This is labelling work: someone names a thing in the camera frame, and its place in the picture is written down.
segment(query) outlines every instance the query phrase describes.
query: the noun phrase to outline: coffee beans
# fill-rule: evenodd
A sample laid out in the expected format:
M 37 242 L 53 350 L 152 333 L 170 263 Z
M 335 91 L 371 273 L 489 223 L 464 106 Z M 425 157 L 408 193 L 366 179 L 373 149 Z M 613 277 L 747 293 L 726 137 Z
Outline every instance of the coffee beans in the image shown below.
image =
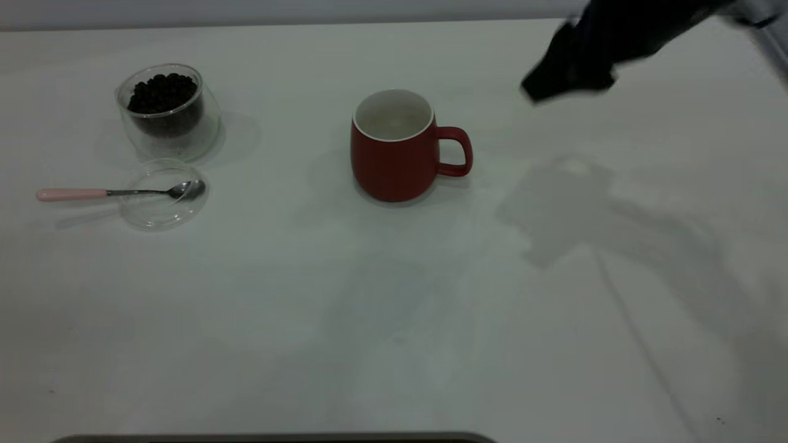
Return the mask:
M 189 76 L 171 73 L 158 74 L 134 87 L 128 110 L 138 114 L 159 114 L 174 110 L 188 102 L 197 92 L 197 84 Z M 133 117 L 137 127 L 158 138 L 183 136 L 191 131 L 203 116 L 202 97 L 174 114 L 162 117 Z

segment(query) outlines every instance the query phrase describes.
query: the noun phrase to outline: mug rim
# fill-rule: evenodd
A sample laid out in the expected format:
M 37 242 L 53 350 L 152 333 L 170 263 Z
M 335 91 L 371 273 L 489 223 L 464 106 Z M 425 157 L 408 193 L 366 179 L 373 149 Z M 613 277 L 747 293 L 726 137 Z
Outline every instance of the mug rim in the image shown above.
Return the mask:
M 406 92 L 408 94 L 416 95 L 421 100 L 424 100 L 424 103 L 426 103 L 427 106 L 429 107 L 429 120 L 427 121 L 427 124 L 424 125 L 424 128 L 419 129 L 418 132 L 414 133 L 413 135 L 410 135 L 410 136 L 407 136 L 407 137 L 404 137 L 404 138 L 401 138 L 401 139 L 393 139 L 393 140 L 392 139 L 381 139 L 381 138 L 378 138 L 378 137 L 375 137 L 375 136 L 371 136 L 370 134 L 366 133 L 363 129 L 361 129 L 361 127 L 359 126 L 358 120 L 356 120 L 356 115 L 359 113 L 359 108 L 361 107 L 361 105 L 364 104 L 364 102 L 366 100 L 371 99 L 375 95 L 384 94 L 384 93 L 387 93 L 387 92 Z M 371 140 L 375 140 L 377 142 L 382 142 L 382 143 L 399 143 L 399 142 L 403 142 L 403 141 L 406 141 L 406 140 L 414 139 L 414 138 L 420 136 L 421 134 L 423 134 L 424 131 L 426 131 L 430 126 L 432 126 L 434 121 L 435 121 L 435 109 L 433 108 L 433 105 L 432 105 L 432 103 L 429 102 L 429 100 L 425 99 L 421 94 L 411 91 L 410 89 L 402 89 L 402 88 L 397 88 L 397 87 L 384 89 L 383 91 L 374 92 L 373 94 L 370 94 L 370 95 L 366 96 L 364 98 L 364 100 L 362 100 L 359 103 L 359 105 L 355 108 L 355 110 L 353 111 L 353 126 L 356 128 L 356 130 L 361 132 L 362 135 L 364 135 L 366 138 L 371 139 Z

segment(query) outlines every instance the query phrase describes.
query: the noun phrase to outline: mug handle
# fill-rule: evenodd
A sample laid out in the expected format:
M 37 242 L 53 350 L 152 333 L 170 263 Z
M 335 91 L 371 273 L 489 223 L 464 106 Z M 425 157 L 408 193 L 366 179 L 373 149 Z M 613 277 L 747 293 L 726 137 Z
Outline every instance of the mug handle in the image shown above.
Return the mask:
M 438 173 L 450 177 L 462 177 L 467 175 L 470 172 L 470 167 L 474 165 L 474 152 L 470 149 L 470 138 L 468 138 L 468 134 L 460 128 L 444 126 L 443 128 L 438 128 L 438 138 L 456 140 L 459 142 L 460 146 L 463 147 L 463 152 L 465 153 L 464 165 L 440 163 L 438 165 Z

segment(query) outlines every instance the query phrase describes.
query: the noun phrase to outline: spoon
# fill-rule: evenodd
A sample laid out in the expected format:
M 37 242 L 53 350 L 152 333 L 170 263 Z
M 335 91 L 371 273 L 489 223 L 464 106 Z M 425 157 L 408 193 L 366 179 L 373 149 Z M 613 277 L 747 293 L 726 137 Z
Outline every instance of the spoon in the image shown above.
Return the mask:
M 153 191 L 138 189 L 127 191 L 111 191 L 109 189 L 39 189 L 35 197 L 42 202 L 64 202 L 67 200 L 87 200 L 101 197 L 114 197 L 118 195 L 164 194 L 174 199 L 196 199 L 205 192 L 205 182 L 201 180 L 185 181 L 176 184 L 166 191 Z

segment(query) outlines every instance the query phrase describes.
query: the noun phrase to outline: gray wall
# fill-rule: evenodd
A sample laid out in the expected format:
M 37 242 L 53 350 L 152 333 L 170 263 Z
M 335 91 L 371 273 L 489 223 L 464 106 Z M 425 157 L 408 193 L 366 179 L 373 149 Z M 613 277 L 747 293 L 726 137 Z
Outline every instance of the gray wall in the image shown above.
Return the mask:
M 0 29 L 564 17 L 586 0 L 0 0 Z

